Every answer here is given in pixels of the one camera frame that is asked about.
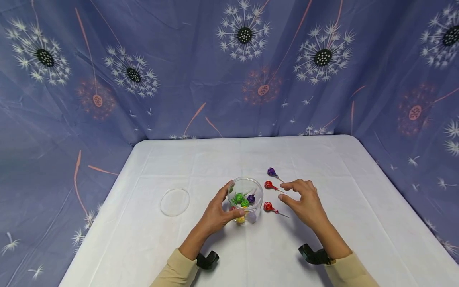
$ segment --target backdrop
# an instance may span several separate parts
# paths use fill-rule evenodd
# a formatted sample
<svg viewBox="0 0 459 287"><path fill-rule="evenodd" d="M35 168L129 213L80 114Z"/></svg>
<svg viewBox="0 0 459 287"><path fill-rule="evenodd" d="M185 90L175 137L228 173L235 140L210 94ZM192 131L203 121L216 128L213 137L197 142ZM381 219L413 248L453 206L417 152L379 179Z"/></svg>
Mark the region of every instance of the backdrop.
<svg viewBox="0 0 459 287"><path fill-rule="evenodd" d="M0 286L58 285L145 139L351 134L459 262L459 0L0 11Z"/></svg>

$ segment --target right hand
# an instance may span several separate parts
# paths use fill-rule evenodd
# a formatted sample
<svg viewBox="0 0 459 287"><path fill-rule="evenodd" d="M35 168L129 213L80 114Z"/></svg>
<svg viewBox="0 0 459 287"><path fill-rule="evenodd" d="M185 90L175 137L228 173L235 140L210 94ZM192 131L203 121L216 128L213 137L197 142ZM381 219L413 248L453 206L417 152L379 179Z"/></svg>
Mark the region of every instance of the right hand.
<svg viewBox="0 0 459 287"><path fill-rule="evenodd" d="M287 204L298 218L313 231L329 222L317 195L317 188L314 187L312 181L298 179L293 182L283 183L280 187L286 191L293 189L293 191L301 194L300 201L296 201L286 194L280 194L279 199Z"/></svg>

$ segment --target beige sleeve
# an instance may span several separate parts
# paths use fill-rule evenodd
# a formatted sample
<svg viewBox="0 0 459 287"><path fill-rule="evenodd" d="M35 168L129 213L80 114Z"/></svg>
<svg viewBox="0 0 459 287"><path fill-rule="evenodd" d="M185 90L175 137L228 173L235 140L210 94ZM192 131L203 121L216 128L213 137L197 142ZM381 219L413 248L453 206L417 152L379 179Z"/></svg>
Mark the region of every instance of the beige sleeve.
<svg viewBox="0 0 459 287"><path fill-rule="evenodd" d="M325 270L335 287L379 286L354 252L345 258L338 259L334 264L325 265Z"/></svg>
<svg viewBox="0 0 459 287"><path fill-rule="evenodd" d="M198 272L197 260L189 260L175 249L150 287L190 287Z"/></svg>

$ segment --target white tablecloth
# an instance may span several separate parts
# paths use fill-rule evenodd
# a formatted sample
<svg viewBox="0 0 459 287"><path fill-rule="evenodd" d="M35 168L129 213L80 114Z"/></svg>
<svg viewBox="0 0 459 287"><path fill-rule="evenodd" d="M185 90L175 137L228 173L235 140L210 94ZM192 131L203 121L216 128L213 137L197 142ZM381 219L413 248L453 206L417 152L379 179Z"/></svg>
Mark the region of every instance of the white tablecloth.
<svg viewBox="0 0 459 287"><path fill-rule="evenodd" d="M269 167L284 180L314 182L331 222L381 287L459 286L459 267L348 135L137 144L60 286L149 286L222 185L248 176L278 186ZM171 188L190 193L177 217L159 208ZM195 287L331 286L323 267L298 252L304 243L321 248L317 238L277 195L264 191L290 218L263 213L254 225L228 224L203 249L219 254L217 268L201 272Z"/></svg>

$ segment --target black clip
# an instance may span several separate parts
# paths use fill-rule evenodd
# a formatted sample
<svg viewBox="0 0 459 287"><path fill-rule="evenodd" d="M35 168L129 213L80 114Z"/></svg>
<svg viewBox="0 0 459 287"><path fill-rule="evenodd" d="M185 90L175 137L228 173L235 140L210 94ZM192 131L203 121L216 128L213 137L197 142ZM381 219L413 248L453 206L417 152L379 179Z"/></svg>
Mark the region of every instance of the black clip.
<svg viewBox="0 0 459 287"><path fill-rule="evenodd" d="M217 265L217 261L220 259L215 251L211 251L207 257L204 257L201 253L196 258L198 260L198 267L203 270L212 270Z"/></svg>
<svg viewBox="0 0 459 287"><path fill-rule="evenodd" d="M324 249L320 249L314 252L309 247L309 245L304 244L300 248L298 248L298 251L301 253L301 255L306 260L306 262L310 264L314 264L314 265L331 264L331 260L328 257L328 254Z"/></svg>

